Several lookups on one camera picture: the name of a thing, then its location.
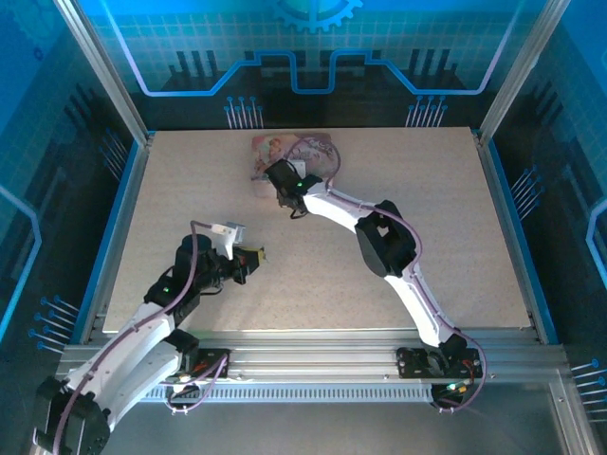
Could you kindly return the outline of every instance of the beige work surface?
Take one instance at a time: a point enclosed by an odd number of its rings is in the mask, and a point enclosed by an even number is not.
[[[421,267],[460,327],[529,320],[485,175],[467,128],[331,129],[342,158],[336,188],[392,200],[419,231]],[[203,298],[191,330],[414,327],[395,291],[371,273],[356,236],[324,218],[290,220],[252,194],[257,131],[159,132],[145,170],[104,330],[117,331],[170,265],[189,221],[247,226],[268,262],[244,286]]]

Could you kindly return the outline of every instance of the white robotic arm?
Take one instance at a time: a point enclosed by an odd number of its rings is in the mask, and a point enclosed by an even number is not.
[[[214,355],[208,351],[227,354],[199,349],[199,340],[177,327],[198,306],[204,289],[221,290],[229,279],[244,284],[263,250],[234,247],[244,227],[203,226],[210,236],[197,234],[195,260],[193,236],[187,236],[175,265],[152,285],[129,322],[63,381],[49,377],[38,388],[34,444],[53,451],[59,438],[58,453],[100,453],[119,420],[153,387],[167,378],[178,386],[179,376],[189,382],[192,372],[209,363],[203,355]],[[66,425],[59,428],[64,413]]]
[[[356,234],[364,262],[394,288],[414,319],[433,374],[444,374],[461,360],[466,339],[426,285],[415,259],[416,235],[392,202],[366,203],[329,188],[315,175],[300,178],[286,160],[274,163],[266,174],[279,204],[293,209],[292,219],[320,215]]]
[[[322,182],[316,183],[307,191],[303,196],[303,203],[309,213],[328,218],[352,233],[356,233],[356,225],[360,219],[373,213],[372,210],[364,208],[375,205],[353,199],[339,191],[332,190],[329,193]],[[383,279],[394,288],[405,304],[424,343],[438,347],[440,343],[447,342],[453,335],[452,323],[443,314],[426,285],[419,264],[407,265],[400,277],[386,275]]]

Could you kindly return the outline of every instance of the cable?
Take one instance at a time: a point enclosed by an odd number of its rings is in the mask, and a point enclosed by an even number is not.
[[[219,378],[221,371],[226,366],[227,361],[228,361],[228,356],[222,355],[221,358],[217,362],[215,362],[212,367],[210,367],[208,370],[206,370],[204,373],[202,373],[200,376],[198,376],[194,381],[190,381],[189,383],[186,383],[186,386],[187,386],[187,385],[191,385],[195,381],[204,379],[215,369],[215,367],[217,367],[217,371],[215,372],[215,376],[213,377],[211,384],[209,384],[209,386],[205,389],[205,392],[195,403],[193,403],[192,405],[189,405],[187,408],[184,407],[184,408],[180,409],[180,408],[177,408],[176,406],[174,406],[174,404],[171,402],[171,400],[173,398],[176,398],[176,396],[170,395],[167,398],[167,401],[165,402],[166,407],[169,408],[173,413],[181,412],[181,413],[186,414],[189,411],[195,410],[200,405],[202,405],[204,403],[204,401],[207,399],[207,397],[211,394],[212,388],[215,386],[215,383],[217,382],[217,379]]]
[[[80,384],[78,384],[76,389],[74,389],[74,391],[72,392],[72,395],[69,397],[69,400],[67,401],[67,404],[65,405],[64,411],[61,414],[61,417],[59,419],[59,424],[57,425],[57,429],[55,431],[55,440],[53,441],[53,455],[60,455],[61,441],[64,436],[65,424],[67,423],[69,413],[72,411],[72,408],[74,407],[74,403],[76,403],[76,399],[83,391],[86,383],[93,378],[94,373],[97,372],[97,370],[98,370],[99,366],[102,364],[102,362],[128,336],[130,336],[133,332],[137,332],[139,330],[139,328],[141,328],[143,325],[151,322],[152,320],[154,320],[164,314],[169,313],[173,308],[175,308],[181,302],[181,299],[183,299],[183,297],[188,293],[188,290],[190,289],[190,286],[192,285],[192,282],[193,282],[193,276],[194,276],[194,273],[196,270],[196,264],[197,264],[197,260],[198,260],[198,238],[196,236],[196,226],[200,226],[200,227],[206,228],[206,229],[212,228],[211,225],[206,225],[206,224],[200,223],[195,220],[192,220],[190,222],[190,228],[192,230],[192,262],[190,265],[190,274],[188,275],[188,280],[186,281],[185,285],[183,286],[183,289],[181,290],[181,292],[179,292],[179,294],[177,294],[177,296],[171,303],[169,303],[164,308],[161,308],[160,310],[156,311],[152,315],[148,316],[147,318],[142,319],[140,322],[137,322],[134,325],[132,325],[131,327],[129,327],[128,329],[126,329],[124,332],[122,332],[120,335],[118,335],[116,338],[114,338],[112,341],[110,341],[109,346],[105,350],[101,351],[99,357],[97,358],[97,360],[95,360],[95,362],[93,362],[93,364],[91,365],[91,368],[84,375],[83,379],[81,380]]]
[[[201,292],[200,295],[201,296],[216,296],[217,294],[221,294],[221,291],[224,290],[224,284],[220,283],[219,286],[217,287],[217,290],[214,292]]]

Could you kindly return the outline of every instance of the enclosure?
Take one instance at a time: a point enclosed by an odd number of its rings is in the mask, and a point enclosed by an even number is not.
[[[602,453],[604,17],[588,0],[7,3],[0,452],[34,453],[38,385],[128,321],[198,219],[267,255],[187,320],[231,350],[229,376],[185,418],[150,391],[103,453]],[[419,231],[428,286],[487,352],[469,412],[399,377],[417,328],[355,237],[255,195],[255,138],[287,134],[329,135],[335,187]]]

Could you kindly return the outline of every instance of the small yellow object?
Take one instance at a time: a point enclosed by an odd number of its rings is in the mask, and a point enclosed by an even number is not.
[[[262,246],[261,248],[247,248],[246,246],[238,246],[240,249],[244,249],[245,251],[257,251],[259,264],[263,261],[267,261],[266,259],[266,250]]]

